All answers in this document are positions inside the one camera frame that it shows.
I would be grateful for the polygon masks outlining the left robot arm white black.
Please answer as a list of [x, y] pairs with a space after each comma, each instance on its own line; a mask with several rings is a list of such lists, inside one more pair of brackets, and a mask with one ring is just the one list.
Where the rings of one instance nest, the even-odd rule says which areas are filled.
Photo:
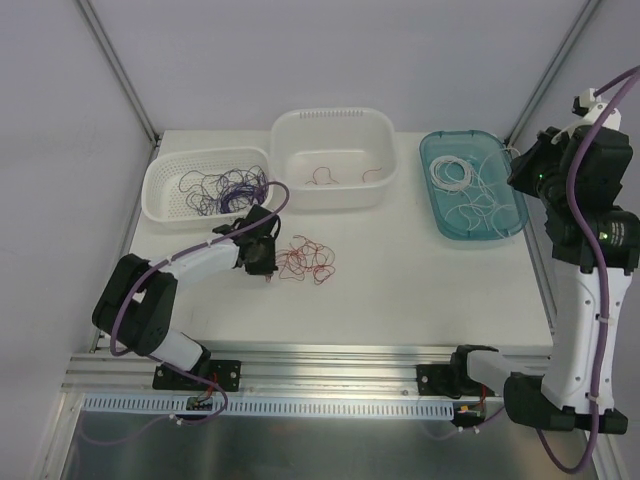
[[255, 205], [246, 216], [215, 228], [205, 241], [157, 263], [135, 254], [122, 257], [94, 308], [93, 325], [110, 337], [114, 356], [132, 352], [152, 358], [173, 367], [185, 387], [203, 387], [211, 353], [171, 327], [176, 297], [190, 285], [234, 269], [272, 276], [280, 229], [277, 213]]

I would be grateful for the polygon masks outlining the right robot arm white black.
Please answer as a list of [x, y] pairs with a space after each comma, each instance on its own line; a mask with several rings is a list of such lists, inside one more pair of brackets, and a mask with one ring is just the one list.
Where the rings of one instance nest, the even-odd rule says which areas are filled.
[[639, 265], [639, 218], [615, 205], [633, 149], [628, 135], [603, 127], [594, 139], [549, 127], [511, 163], [508, 183], [541, 200], [559, 298], [545, 373], [519, 367], [489, 346], [452, 353], [448, 396], [486, 387], [504, 399], [515, 423], [545, 431], [622, 435], [628, 419], [614, 406], [613, 351], [620, 312]]

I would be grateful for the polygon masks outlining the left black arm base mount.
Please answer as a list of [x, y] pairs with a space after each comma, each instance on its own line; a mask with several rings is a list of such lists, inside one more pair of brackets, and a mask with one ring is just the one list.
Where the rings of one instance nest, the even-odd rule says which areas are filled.
[[216, 383], [225, 392], [239, 391], [242, 362], [239, 360], [206, 360], [187, 375], [178, 373], [166, 365], [155, 369], [152, 389], [158, 391], [202, 392], [210, 388], [208, 383], [196, 377]]

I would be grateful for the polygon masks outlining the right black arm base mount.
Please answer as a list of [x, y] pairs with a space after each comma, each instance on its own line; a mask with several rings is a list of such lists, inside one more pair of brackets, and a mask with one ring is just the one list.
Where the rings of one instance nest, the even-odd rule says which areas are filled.
[[420, 396], [445, 396], [459, 399], [463, 395], [456, 370], [449, 364], [419, 364], [416, 383]]

